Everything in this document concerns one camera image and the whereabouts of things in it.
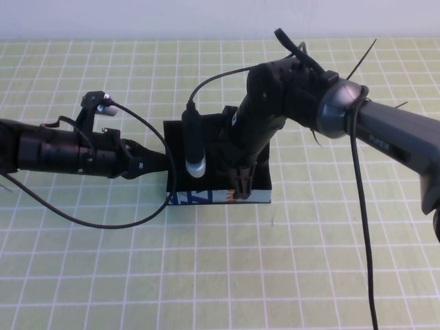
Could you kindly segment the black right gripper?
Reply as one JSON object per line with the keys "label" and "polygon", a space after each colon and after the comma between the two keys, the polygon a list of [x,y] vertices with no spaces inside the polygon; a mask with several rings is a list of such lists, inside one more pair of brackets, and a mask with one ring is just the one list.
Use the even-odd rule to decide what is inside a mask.
{"label": "black right gripper", "polygon": [[283,98],[267,92],[248,93],[240,106],[226,105],[221,112],[220,134],[223,160],[229,167],[228,177],[233,198],[248,199],[252,192],[256,159],[274,134],[283,128]]}

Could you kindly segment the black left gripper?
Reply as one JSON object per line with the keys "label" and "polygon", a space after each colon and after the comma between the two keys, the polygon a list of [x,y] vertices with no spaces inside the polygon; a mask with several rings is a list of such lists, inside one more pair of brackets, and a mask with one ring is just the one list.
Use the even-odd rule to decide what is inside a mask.
{"label": "black left gripper", "polygon": [[170,168],[166,154],[120,137],[119,130],[107,129],[78,138],[78,172],[84,175],[135,179]]}

